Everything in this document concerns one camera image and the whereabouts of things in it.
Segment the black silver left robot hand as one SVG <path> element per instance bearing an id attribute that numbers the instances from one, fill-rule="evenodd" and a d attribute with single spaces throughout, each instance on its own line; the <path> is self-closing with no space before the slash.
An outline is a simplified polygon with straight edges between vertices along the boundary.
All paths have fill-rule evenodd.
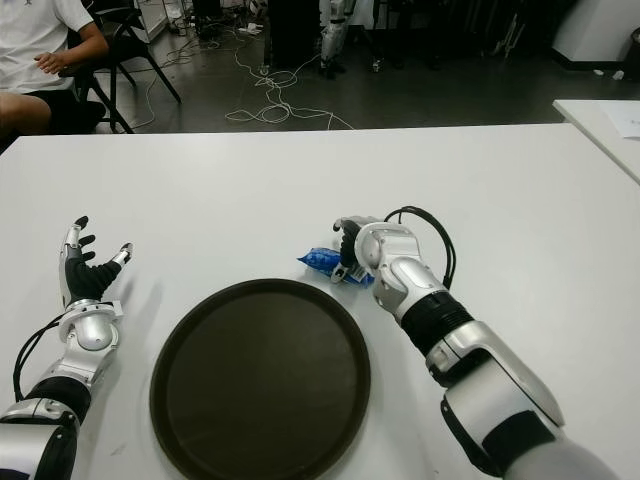
<path id="1" fill-rule="evenodd" d="M 59 254 L 59 281 L 63 307 L 69 308 L 79 301 L 100 302 L 104 293 L 117 279 L 124 266 L 132 259 L 133 244 L 125 243 L 108 261 L 90 265 L 95 253 L 84 252 L 92 244 L 94 235 L 81 236 L 89 218 L 78 218 L 68 229 Z"/>

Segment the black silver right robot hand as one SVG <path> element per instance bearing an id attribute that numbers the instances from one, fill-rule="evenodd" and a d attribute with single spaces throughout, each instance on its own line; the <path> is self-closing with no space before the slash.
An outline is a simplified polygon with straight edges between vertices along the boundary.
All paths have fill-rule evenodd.
<path id="1" fill-rule="evenodd" d="M 362 229 L 370 230 L 371 224 L 380 226 L 383 221 L 371 216 L 347 216 L 340 217 L 334 222 L 333 230 L 335 232 L 341 231 L 342 237 L 339 250 L 340 260 L 330 275 L 332 283 L 341 283 L 348 277 L 353 278 L 359 284 L 366 277 L 369 278 L 368 285 L 375 285 L 378 282 L 375 271 L 371 270 L 367 264 L 362 265 L 357 256 L 359 250 L 356 239 Z"/>

